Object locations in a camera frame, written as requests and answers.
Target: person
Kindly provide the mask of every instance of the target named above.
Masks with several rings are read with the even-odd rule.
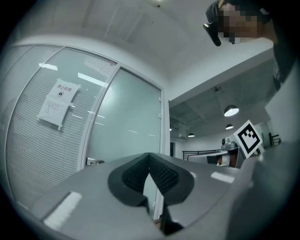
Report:
[[[273,81],[278,91],[286,80],[296,56],[266,5],[257,4],[254,0],[217,0],[208,7],[206,16],[209,23],[205,23],[203,27],[216,46],[221,45],[218,36],[232,44],[253,38],[267,38],[272,41],[275,56]]]

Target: paper sign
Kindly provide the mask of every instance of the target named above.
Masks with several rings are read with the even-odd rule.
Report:
[[[70,103],[79,87],[79,85],[58,79],[49,92],[48,97],[57,99],[61,102]]]
[[[80,85],[58,79],[46,96],[37,119],[55,124],[59,126],[58,130],[60,130],[68,107],[72,105],[71,101],[79,88]]]
[[[233,136],[246,158],[250,157],[263,142],[250,120],[241,126]]]

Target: window blinds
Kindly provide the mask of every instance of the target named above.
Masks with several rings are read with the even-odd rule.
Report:
[[[30,80],[16,105],[7,136],[7,172],[16,200],[31,207],[46,191],[77,172],[84,128],[115,63],[64,48]],[[80,84],[63,127],[37,115],[57,79]]]
[[[11,59],[17,58],[16,53],[24,52],[27,50],[23,46],[16,47],[12,52],[8,52],[3,61],[14,62]],[[39,69],[39,63],[43,62],[45,54],[51,56],[55,54],[60,48],[58,47],[45,47],[35,46],[30,48],[25,54],[23,54],[12,67],[9,67],[4,79],[0,83],[0,182],[4,190],[11,197],[7,182],[7,173],[5,166],[5,139],[9,126],[9,120],[13,113],[14,106],[18,101],[19,96],[22,93],[25,85],[28,83],[32,75]]]

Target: white wall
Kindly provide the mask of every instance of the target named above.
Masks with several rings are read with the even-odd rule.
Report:
[[[272,136],[279,134],[278,131],[276,131],[276,129],[274,129],[272,120],[267,121],[267,124],[268,124],[268,128],[269,128],[270,132],[272,133]]]
[[[228,130],[227,132],[203,136],[194,137],[188,139],[183,144],[183,151],[205,151],[205,150],[217,150],[221,149],[222,139],[229,137],[235,130]]]
[[[271,59],[272,47],[272,42],[264,38],[235,45],[222,43],[220,47],[214,46],[208,36],[201,39],[172,63],[170,106]]]
[[[185,141],[176,140],[176,139],[171,138],[170,142],[175,143],[175,155],[174,155],[174,157],[183,159],[182,151],[183,151],[183,145],[184,145]]]
[[[95,52],[140,72],[162,87],[167,88],[169,81],[157,59],[149,56],[142,49],[108,36],[99,30],[72,27],[47,27],[24,36],[15,44],[55,44],[66,45]]]
[[[295,61],[289,76],[278,93],[266,106],[272,119],[273,131],[282,142],[291,143],[300,139],[300,64]]]

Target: white label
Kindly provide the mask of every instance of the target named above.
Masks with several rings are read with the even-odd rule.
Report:
[[[80,85],[58,79],[42,105],[38,119],[62,127],[62,122],[69,105]]]
[[[236,138],[237,144],[242,148],[246,158],[250,157],[263,142],[250,120],[241,126],[233,135]]]
[[[219,181],[222,181],[222,182],[227,182],[227,183],[233,183],[233,181],[234,181],[234,177],[220,173],[220,172],[213,172],[210,177],[217,179]]]
[[[44,220],[44,224],[53,230],[59,230],[70,218],[71,213],[76,209],[81,194],[71,192],[66,199]]]

